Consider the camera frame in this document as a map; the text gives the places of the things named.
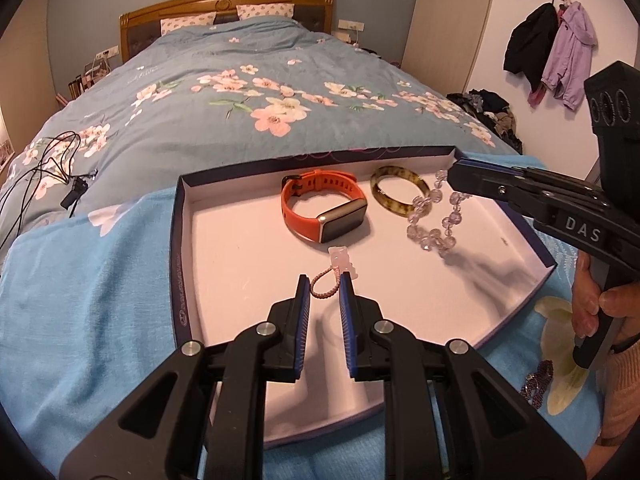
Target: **person's hand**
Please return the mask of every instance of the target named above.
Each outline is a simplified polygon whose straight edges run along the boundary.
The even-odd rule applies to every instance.
[[[578,251],[572,286],[572,325],[577,336],[593,336],[598,329],[598,310],[611,317],[626,317],[615,343],[640,333],[640,283],[616,286],[601,293],[589,267],[591,257]]]

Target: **wardrobe door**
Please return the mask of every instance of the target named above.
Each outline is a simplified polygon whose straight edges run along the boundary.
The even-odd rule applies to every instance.
[[[441,94],[462,92],[491,0],[416,0],[402,69]]]

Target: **wooden headboard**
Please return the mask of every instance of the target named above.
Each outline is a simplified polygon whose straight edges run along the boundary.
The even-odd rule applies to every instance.
[[[160,20],[164,18],[180,18],[215,10],[216,23],[234,22],[238,20],[238,5],[281,2],[294,4],[293,19],[309,30],[331,33],[334,0],[169,0],[120,17],[122,61],[127,62],[160,37]]]

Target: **orange watch strap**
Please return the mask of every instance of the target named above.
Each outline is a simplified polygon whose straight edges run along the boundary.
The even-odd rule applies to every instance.
[[[300,196],[309,191],[330,189],[342,193],[352,200],[366,198],[358,186],[356,177],[343,171],[313,170],[300,175],[286,177],[282,187],[280,201],[284,222],[292,231],[309,240],[320,241],[320,222],[318,218],[306,218],[294,213],[288,205],[292,196]]]

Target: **camera lens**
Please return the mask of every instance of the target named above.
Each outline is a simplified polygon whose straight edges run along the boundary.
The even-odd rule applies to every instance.
[[[631,104],[629,104],[629,98],[622,90],[616,92],[616,105],[622,122],[628,123],[631,120]]]
[[[602,99],[602,118],[607,126],[613,126],[616,122],[616,111],[613,107],[613,99],[609,92],[604,92],[601,96]]]
[[[591,101],[589,102],[590,107],[591,107],[591,118],[593,119],[594,123],[599,123],[600,122],[600,107],[598,106],[598,102],[596,101],[595,97],[591,98]]]

